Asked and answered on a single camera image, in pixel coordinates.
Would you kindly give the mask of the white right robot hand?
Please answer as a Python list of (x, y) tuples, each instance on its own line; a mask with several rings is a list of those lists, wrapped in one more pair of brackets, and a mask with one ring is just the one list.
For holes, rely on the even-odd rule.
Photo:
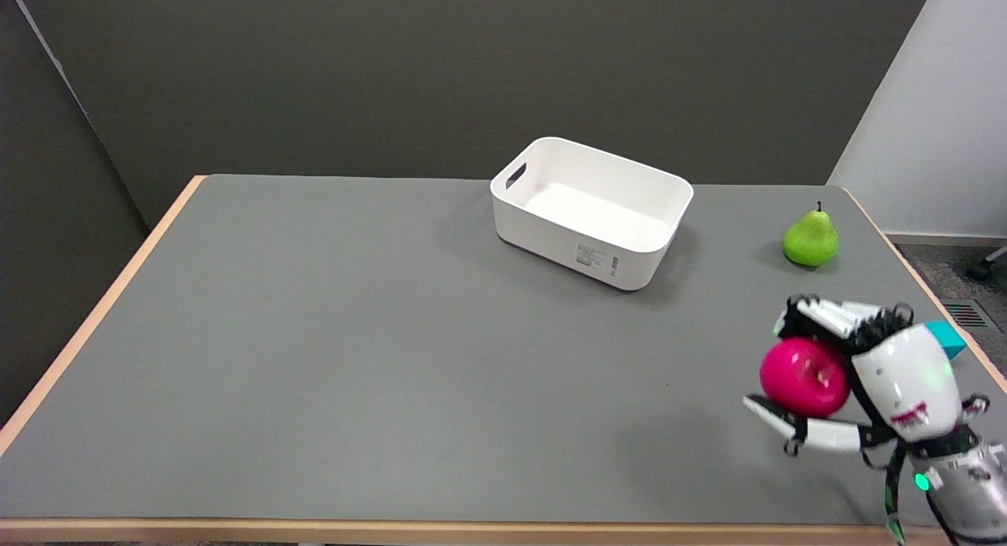
[(889, 442), (913, 459), (963, 456), (982, 445), (968, 421), (989, 399), (963, 397), (938, 323), (906, 304), (788, 298), (778, 342), (760, 367), (760, 394), (744, 406), (802, 447), (867, 452)]

